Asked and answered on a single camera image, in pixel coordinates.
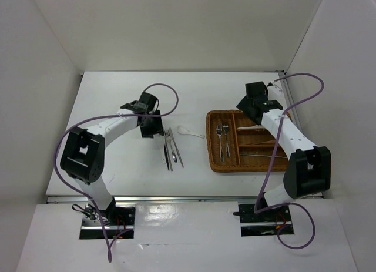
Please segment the white ceramic spoon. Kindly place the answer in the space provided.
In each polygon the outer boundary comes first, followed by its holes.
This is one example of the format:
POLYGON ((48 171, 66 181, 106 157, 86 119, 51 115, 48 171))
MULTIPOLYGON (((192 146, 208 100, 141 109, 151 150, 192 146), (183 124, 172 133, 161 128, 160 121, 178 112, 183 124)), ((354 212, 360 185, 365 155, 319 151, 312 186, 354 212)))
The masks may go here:
POLYGON ((260 125, 242 126, 242 127, 237 127, 236 130, 256 130, 256 129, 264 129, 264 127, 262 127, 260 125))
POLYGON ((199 138, 201 138, 201 139, 204 139, 204 138, 205 138, 205 135, 203 135, 203 134, 199 134, 199 133, 194 132, 194 131, 191 131, 191 130, 189 130, 188 128, 182 126, 182 125, 178 125, 178 126, 177 126, 177 132, 178 132, 178 134, 180 134, 180 135, 195 136, 195 137, 199 137, 199 138))
POLYGON ((161 155, 161 160, 162 160, 162 163, 166 164, 166 156, 165 156, 165 139, 163 136, 159 136, 157 138, 157 146, 159 148, 159 151, 160 151, 160 155, 161 155))

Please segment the silver fork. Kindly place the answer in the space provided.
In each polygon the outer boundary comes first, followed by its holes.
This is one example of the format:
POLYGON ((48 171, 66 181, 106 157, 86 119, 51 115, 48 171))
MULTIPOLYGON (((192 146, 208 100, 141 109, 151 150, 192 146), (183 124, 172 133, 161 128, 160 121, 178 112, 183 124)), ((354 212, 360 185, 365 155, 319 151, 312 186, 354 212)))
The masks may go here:
POLYGON ((164 135, 165 135, 165 138, 166 138, 167 144, 169 145, 170 150, 171 150, 172 159, 173 159, 173 161, 174 161, 175 163, 177 163, 177 156, 176 156, 176 153, 175 153, 175 151, 174 151, 174 149, 173 149, 173 146, 172 146, 172 138, 171 138, 171 136, 170 136, 170 133, 169 133, 168 130, 165 130, 164 133, 165 133, 164 135))
POLYGON ((223 132, 225 134, 225 142, 226 142, 226 155, 230 157, 230 146, 229 146, 229 126, 223 125, 223 132))
POLYGON ((222 124, 221 121, 219 121, 219 123, 217 124, 216 133, 217 133, 217 136, 219 138, 220 161, 223 163, 224 162, 224 154, 223 154, 223 146, 222 146, 222 140, 221 140, 221 136, 222 136, 222 133, 223 133, 223 124, 222 124))

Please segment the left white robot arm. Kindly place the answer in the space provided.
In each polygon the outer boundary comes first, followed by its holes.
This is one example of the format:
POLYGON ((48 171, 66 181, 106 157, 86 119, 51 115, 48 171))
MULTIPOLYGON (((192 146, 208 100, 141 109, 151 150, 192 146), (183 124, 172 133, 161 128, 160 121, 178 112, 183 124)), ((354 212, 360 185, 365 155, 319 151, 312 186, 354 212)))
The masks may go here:
POLYGON ((159 100, 143 92, 138 100, 120 107, 116 116, 91 127, 74 127, 68 134, 60 167, 78 184, 79 193, 96 209, 95 217, 102 224, 111 224, 124 215, 116 206, 102 178, 105 150, 126 132, 139 128, 142 138, 154 139, 163 131, 158 109, 159 100))

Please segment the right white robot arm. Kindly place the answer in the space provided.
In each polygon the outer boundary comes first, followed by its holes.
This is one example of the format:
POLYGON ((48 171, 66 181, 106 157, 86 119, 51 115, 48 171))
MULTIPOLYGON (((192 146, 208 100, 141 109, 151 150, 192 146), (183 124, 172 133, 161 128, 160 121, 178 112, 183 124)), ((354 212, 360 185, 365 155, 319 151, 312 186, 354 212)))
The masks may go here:
POLYGON ((318 147, 303 135, 283 106, 268 98, 263 82, 248 83, 245 88, 246 96, 237 108, 269 131, 288 158, 282 184, 267 192, 263 190, 265 185, 261 187, 264 201, 257 205, 256 213, 262 220, 270 220, 278 206, 330 188, 331 153, 327 147, 318 147))

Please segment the silver knife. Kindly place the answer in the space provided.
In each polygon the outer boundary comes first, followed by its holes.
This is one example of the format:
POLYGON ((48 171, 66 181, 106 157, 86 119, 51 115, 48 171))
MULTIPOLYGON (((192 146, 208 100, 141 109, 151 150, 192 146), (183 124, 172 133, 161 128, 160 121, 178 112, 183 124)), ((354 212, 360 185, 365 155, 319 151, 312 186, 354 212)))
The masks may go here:
POLYGON ((169 131, 169 135, 170 135, 170 137, 171 137, 171 139, 172 139, 172 142, 173 142, 173 144, 174 144, 174 146, 175 146, 175 149, 176 149, 176 153, 177 153, 177 157, 178 157, 178 159, 179 159, 179 162, 180 162, 182 168, 184 168, 184 164, 183 164, 183 161, 182 161, 182 157, 181 157, 181 155, 180 155, 180 152, 179 152, 178 146, 177 146, 176 141, 175 141, 174 136, 173 136, 172 128, 169 128, 168 131, 169 131))

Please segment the brown wicker divided tray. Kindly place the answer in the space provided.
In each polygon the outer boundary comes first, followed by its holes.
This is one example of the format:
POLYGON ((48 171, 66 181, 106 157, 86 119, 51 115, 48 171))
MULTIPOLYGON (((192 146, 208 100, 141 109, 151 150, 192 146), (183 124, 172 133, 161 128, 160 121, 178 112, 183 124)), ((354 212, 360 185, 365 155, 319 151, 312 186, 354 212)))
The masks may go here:
POLYGON ((236 130, 237 127, 256 125, 239 110, 212 110, 206 116, 206 138, 209 162, 212 171, 219 173, 265 172, 268 169, 269 157, 240 156, 240 153, 272 155, 271 146, 239 147, 239 145, 275 140, 269 131, 264 129, 236 130), (222 133, 224 162, 220 161, 219 138, 216 127, 219 121, 229 126, 230 157, 226 155, 225 134, 222 133))

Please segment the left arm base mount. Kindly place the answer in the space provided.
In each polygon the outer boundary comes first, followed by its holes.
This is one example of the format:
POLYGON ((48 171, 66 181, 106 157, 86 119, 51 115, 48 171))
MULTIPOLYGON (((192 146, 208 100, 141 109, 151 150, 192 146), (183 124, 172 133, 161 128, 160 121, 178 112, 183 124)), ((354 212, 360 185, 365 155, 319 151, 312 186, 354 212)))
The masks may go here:
MULTIPOLYGON (((88 204, 85 207, 82 207, 78 204, 73 204, 72 210, 82 214, 79 235, 81 240, 104 239, 99 215, 91 205, 88 204)), ((135 214, 135 207, 121 207, 120 215, 117 215, 114 219, 110 220, 103 217, 107 237, 112 239, 122 231, 125 231, 119 236, 120 239, 134 238, 135 214)))

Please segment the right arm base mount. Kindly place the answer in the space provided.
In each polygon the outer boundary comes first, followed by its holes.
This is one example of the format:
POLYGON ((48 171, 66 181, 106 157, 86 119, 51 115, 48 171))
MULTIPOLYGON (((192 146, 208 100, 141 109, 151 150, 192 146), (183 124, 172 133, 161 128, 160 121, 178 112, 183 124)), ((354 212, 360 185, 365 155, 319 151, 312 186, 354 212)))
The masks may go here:
POLYGON ((242 237, 276 236, 294 234, 291 214, 288 207, 272 209, 259 214, 254 212, 254 204, 239 204, 238 211, 233 213, 240 220, 242 237))

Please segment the aluminium table rail front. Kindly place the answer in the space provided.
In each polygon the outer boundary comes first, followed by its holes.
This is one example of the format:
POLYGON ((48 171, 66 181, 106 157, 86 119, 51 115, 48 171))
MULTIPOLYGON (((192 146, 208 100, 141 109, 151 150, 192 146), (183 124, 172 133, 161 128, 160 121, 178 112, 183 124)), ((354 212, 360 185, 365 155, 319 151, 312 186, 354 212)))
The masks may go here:
MULTIPOLYGON (((222 202, 222 201, 256 201, 256 196, 115 196, 117 202, 222 202)), ((48 196, 47 203, 81 203, 83 196, 48 196)))

